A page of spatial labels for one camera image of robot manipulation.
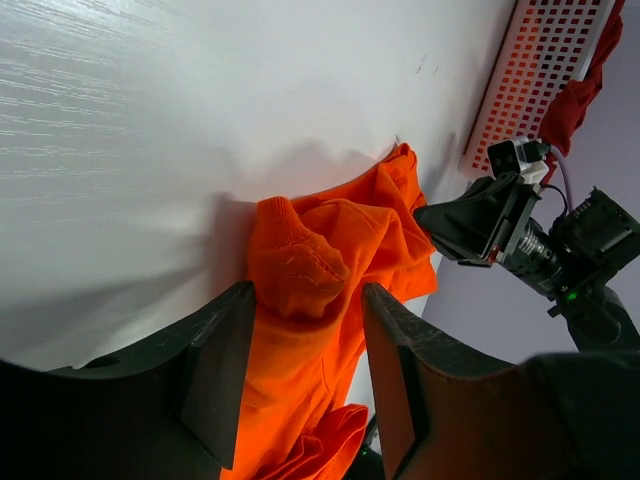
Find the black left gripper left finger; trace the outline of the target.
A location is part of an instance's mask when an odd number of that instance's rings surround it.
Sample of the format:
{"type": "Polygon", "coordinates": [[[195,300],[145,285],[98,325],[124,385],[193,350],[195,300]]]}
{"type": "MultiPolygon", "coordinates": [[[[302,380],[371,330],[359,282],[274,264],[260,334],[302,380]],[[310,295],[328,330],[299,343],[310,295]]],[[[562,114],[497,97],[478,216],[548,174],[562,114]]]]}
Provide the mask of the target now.
{"type": "Polygon", "coordinates": [[[256,296],[239,282],[86,366],[1,365],[5,479],[216,479],[233,466],[256,296]]]}

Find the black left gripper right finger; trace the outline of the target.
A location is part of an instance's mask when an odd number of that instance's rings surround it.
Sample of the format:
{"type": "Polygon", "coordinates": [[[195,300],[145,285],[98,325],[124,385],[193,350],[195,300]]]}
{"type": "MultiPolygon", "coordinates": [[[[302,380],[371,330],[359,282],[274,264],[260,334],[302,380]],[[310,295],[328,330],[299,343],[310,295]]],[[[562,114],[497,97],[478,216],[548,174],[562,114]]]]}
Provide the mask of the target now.
{"type": "Polygon", "coordinates": [[[552,353],[511,364],[362,292],[389,479],[635,479],[639,357],[552,353]]]}

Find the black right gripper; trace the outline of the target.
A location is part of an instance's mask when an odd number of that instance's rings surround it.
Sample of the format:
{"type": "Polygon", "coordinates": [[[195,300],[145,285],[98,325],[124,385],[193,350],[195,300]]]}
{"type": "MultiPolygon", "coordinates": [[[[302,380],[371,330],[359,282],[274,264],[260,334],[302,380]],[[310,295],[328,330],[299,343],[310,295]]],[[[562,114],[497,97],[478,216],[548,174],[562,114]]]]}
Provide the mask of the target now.
{"type": "Polygon", "coordinates": [[[416,223],[445,257],[474,267],[499,265],[549,300],[562,266],[549,236],[532,217],[538,190],[514,173],[476,180],[449,202],[420,207],[416,223]]]}

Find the orange t-shirt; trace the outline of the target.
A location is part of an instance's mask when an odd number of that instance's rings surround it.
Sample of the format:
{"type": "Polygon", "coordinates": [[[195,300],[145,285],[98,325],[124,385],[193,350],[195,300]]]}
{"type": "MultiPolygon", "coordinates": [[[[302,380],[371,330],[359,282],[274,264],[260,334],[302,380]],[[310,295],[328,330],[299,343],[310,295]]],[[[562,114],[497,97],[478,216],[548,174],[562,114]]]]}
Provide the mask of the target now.
{"type": "Polygon", "coordinates": [[[347,402],[365,349],[361,294],[433,293],[418,158],[399,144],[358,178],[297,199],[259,202],[247,248],[256,319],[234,464],[225,479],[340,479],[368,410],[347,402]]]}

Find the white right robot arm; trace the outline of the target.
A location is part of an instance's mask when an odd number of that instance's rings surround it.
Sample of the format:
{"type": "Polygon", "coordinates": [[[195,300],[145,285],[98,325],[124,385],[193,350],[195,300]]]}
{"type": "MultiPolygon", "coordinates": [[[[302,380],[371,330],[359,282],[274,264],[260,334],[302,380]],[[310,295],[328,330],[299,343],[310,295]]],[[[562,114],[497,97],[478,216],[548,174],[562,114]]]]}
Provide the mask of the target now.
{"type": "Polygon", "coordinates": [[[459,198],[416,209],[436,249],[465,266],[499,265],[552,302],[581,352],[639,349],[639,332],[609,281],[639,255],[639,223],[599,189],[549,231],[531,213],[540,185],[514,173],[476,180],[459,198]]]}

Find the dark red t-shirt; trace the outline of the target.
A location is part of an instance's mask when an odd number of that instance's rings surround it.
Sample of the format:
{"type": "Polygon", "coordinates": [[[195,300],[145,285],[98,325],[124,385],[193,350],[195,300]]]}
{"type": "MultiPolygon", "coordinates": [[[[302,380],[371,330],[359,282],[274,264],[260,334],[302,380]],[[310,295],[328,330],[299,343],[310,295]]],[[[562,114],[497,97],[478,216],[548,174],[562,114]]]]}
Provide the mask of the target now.
{"type": "Polygon", "coordinates": [[[539,137],[555,146],[564,157],[569,154],[572,135],[584,122],[588,107],[603,88],[604,64],[618,46],[622,36],[621,12],[624,5],[624,1],[615,2],[584,79],[570,80],[551,102],[542,119],[539,137]]]}

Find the white plastic laundry basket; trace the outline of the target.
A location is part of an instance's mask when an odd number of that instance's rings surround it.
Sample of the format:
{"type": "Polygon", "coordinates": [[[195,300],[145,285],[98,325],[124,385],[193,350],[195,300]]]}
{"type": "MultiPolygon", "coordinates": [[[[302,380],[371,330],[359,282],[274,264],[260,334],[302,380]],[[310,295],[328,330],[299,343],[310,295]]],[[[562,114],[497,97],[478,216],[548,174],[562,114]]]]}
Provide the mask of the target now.
{"type": "Polygon", "coordinates": [[[460,171],[490,173],[488,147],[537,138],[552,101],[571,80],[582,81],[611,12],[612,1],[517,1],[476,116],[460,171]]]}

